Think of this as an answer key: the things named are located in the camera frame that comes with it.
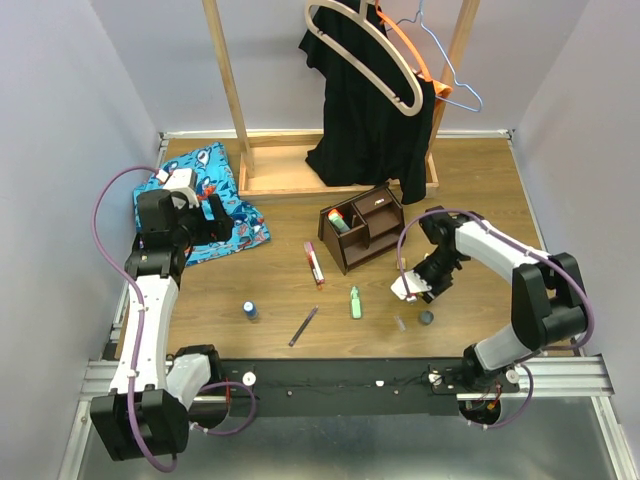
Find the pink red pen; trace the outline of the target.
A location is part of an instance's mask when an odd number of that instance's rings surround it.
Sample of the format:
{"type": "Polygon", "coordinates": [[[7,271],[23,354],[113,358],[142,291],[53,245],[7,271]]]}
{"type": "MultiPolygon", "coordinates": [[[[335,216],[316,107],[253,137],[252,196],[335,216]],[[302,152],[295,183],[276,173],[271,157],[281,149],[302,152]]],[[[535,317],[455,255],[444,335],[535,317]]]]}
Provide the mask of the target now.
{"type": "Polygon", "coordinates": [[[321,290],[324,283],[325,283],[325,277],[323,275],[323,272],[321,270],[320,264],[319,264],[319,260],[317,258],[315,249],[313,247],[313,244],[311,242],[305,242],[304,243],[304,251],[306,254],[306,257],[308,259],[309,265],[310,265],[310,269],[311,272],[313,274],[314,277],[314,281],[316,284],[316,287],[318,290],[321,290]]]}

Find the orange black highlighter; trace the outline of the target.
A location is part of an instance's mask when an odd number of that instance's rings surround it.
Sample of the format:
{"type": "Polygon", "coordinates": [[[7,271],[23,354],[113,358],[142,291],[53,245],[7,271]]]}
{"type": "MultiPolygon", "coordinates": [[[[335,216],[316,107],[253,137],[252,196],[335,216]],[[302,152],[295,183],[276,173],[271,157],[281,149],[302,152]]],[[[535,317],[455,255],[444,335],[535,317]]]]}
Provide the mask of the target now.
{"type": "Polygon", "coordinates": [[[336,209],[332,209],[329,213],[328,213],[328,218],[331,221],[338,221],[338,220],[342,220],[343,217],[342,215],[336,210],[336,209]]]}

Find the mint green highlighter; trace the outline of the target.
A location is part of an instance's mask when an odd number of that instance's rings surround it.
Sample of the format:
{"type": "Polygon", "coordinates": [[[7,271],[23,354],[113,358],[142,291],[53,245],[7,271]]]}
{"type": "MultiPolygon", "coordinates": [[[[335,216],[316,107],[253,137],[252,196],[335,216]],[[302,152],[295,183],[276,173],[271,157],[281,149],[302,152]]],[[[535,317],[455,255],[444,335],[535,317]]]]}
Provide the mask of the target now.
{"type": "Polygon", "coordinates": [[[336,225],[336,228],[341,233],[346,233],[346,232],[348,232],[350,230],[350,227],[347,225],[347,223],[345,222],[343,216],[340,213],[337,213],[335,215],[334,224],[336,225]]]}

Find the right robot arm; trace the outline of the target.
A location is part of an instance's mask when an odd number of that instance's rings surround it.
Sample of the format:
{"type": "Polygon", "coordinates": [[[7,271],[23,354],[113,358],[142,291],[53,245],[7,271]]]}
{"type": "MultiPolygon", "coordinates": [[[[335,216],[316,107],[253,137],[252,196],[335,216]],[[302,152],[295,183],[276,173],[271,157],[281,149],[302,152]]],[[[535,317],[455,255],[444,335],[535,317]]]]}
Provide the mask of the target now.
{"type": "Polygon", "coordinates": [[[590,339],[594,313],[575,257],[548,254],[495,229],[483,217],[436,206],[419,224],[435,250],[405,274],[411,297],[427,303],[453,285],[453,271],[477,260],[511,286],[511,316],[496,334],[467,347],[459,375],[480,392],[514,363],[579,335],[590,339]]]}

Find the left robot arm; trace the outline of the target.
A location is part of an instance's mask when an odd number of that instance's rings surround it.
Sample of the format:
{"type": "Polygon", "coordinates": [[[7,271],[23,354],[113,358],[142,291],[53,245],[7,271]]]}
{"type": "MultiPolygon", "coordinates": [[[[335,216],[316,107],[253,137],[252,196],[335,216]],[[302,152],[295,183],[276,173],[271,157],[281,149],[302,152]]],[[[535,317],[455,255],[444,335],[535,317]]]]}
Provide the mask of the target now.
{"type": "Polygon", "coordinates": [[[156,189],[137,198],[138,232],[118,269],[129,286],[122,356],[107,393],[94,398],[90,408],[114,461],[182,453],[195,397],[221,385],[212,345],[183,347],[173,365],[166,365],[169,323],[190,251],[232,236],[234,222],[219,196],[211,194],[207,201],[211,218],[193,194],[156,189]]]}

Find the round dark cap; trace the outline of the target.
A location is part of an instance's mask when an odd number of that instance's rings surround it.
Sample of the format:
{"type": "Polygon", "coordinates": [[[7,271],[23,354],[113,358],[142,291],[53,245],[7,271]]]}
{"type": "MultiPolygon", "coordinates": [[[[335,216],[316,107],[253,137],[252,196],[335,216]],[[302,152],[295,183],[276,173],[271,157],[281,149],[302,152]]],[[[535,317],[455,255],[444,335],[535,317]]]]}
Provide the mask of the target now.
{"type": "Polygon", "coordinates": [[[431,311],[425,310],[419,314],[419,321],[423,325],[430,325],[434,321],[434,314],[431,311]]]}

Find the blue shark print cloth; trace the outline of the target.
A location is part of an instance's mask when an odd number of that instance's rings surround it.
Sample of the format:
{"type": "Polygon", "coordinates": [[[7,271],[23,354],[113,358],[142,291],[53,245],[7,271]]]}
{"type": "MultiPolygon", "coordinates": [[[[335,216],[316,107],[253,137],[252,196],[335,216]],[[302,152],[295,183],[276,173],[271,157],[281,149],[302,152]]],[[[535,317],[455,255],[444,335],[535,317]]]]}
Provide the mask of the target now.
{"type": "Polygon", "coordinates": [[[264,215],[251,203],[240,198],[224,145],[214,142],[166,161],[161,168],[168,174],[190,168],[196,174],[195,193],[207,220],[214,219],[208,196],[220,198],[225,212],[233,220],[231,238],[195,246],[186,265],[215,260],[268,242],[271,234],[264,215]]]}

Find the brown wooden desk organizer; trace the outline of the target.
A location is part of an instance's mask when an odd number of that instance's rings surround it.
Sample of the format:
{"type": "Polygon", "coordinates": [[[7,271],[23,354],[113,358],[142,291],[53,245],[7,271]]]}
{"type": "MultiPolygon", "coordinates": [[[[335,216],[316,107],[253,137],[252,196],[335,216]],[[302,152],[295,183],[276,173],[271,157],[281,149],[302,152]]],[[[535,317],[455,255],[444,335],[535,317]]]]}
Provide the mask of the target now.
{"type": "Polygon", "coordinates": [[[404,227],[403,206],[385,183],[321,210],[318,238],[346,275],[395,249],[404,227]],[[348,232],[341,233],[328,218],[332,209],[343,216],[348,232]]]}

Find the blue small bottle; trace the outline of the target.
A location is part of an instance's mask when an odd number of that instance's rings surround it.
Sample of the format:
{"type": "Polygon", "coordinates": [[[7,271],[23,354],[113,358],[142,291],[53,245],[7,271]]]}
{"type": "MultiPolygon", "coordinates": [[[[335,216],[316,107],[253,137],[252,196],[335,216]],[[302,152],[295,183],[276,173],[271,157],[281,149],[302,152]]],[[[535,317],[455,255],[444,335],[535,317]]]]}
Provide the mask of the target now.
{"type": "Polygon", "coordinates": [[[257,309],[255,303],[252,302],[252,301],[245,301],[244,302],[243,311],[244,311],[246,317],[250,321],[256,320],[258,318],[258,316],[259,316],[258,309],[257,309]]]}

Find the purple thin pen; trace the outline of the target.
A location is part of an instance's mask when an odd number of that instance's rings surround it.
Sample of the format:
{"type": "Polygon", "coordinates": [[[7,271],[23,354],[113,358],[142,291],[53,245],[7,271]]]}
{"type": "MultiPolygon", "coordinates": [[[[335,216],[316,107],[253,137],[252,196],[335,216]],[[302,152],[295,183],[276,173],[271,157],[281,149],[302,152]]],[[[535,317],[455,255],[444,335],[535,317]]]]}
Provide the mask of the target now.
{"type": "Polygon", "coordinates": [[[310,313],[308,314],[308,316],[305,318],[305,320],[301,323],[301,325],[299,326],[299,328],[296,330],[295,334],[293,335],[293,337],[291,338],[291,340],[288,342],[288,346],[289,347],[294,347],[295,344],[297,343],[297,341],[299,340],[300,336],[303,334],[303,332],[305,331],[305,329],[308,327],[308,325],[310,324],[310,322],[312,321],[312,319],[314,318],[314,316],[316,315],[316,313],[319,310],[319,305],[314,306],[314,308],[310,311],[310,313]]]}

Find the black hanging garment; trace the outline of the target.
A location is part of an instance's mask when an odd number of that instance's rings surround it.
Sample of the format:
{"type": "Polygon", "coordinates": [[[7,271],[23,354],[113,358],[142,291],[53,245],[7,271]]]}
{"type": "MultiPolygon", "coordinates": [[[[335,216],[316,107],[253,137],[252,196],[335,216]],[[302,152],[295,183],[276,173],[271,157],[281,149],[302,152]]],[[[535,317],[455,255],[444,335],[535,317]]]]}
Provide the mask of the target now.
{"type": "Polygon", "coordinates": [[[325,78],[323,137],[306,163],[330,187],[379,185],[398,180],[405,205],[426,197],[425,155],[436,95],[421,79],[421,113],[405,117],[350,65],[331,57],[325,78]]]}

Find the orange plastic hanger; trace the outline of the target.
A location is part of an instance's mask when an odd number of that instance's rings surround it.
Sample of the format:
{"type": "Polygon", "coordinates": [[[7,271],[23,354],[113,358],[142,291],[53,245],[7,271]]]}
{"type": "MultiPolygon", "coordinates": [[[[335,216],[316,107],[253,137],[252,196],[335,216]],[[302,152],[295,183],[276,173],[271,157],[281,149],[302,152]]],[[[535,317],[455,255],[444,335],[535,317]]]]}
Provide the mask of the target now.
{"type": "Polygon", "coordinates": [[[449,85],[432,78],[431,73],[417,47],[413,44],[406,33],[399,27],[399,25],[382,11],[379,1],[374,2],[374,7],[376,10],[376,14],[378,15],[380,24],[389,27],[399,37],[399,39],[413,56],[418,67],[418,69],[416,70],[418,76],[426,82],[431,82],[433,84],[437,100],[446,100],[452,93],[453,89],[449,85]]]}

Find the beige wooden hanger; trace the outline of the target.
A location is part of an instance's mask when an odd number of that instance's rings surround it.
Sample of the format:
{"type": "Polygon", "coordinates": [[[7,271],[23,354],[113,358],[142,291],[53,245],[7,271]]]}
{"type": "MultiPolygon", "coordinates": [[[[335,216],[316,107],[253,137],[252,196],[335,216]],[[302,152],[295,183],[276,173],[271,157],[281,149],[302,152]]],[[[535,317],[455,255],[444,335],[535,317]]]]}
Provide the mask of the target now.
{"type": "Polygon", "coordinates": [[[425,94],[403,55],[373,19],[373,1],[307,1],[301,42],[307,66],[331,77],[331,57],[359,72],[403,116],[421,113],[425,94]]]}

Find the wooden clothes rack frame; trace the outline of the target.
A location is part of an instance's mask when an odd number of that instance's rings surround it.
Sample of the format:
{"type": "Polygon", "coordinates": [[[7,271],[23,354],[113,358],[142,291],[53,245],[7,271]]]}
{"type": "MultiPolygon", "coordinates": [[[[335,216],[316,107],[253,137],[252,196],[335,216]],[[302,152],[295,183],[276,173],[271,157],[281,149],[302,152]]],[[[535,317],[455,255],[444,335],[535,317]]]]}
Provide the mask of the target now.
{"type": "MultiPolygon", "coordinates": [[[[326,186],[302,159],[302,147],[311,146],[312,141],[320,138],[320,133],[294,131],[249,136],[217,2],[202,1],[202,5],[238,141],[240,196],[264,201],[284,196],[355,194],[365,191],[368,187],[362,185],[326,186]]],[[[428,198],[435,197],[440,186],[432,150],[445,108],[445,103],[436,102],[429,148],[424,159],[428,198]]]]}

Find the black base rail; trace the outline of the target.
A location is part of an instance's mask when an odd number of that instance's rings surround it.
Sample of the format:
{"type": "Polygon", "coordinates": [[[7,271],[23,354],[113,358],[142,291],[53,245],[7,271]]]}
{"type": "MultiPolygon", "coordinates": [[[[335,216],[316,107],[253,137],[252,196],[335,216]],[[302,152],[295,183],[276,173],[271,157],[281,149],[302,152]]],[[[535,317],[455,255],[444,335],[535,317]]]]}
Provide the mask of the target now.
{"type": "Polygon", "coordinates": [[[465,382],[457,357],[225,359],[221,365],[230,381],[250,376],[262,417],[455,416],[465,397],[519,391],[503,373],[465,382]]]}

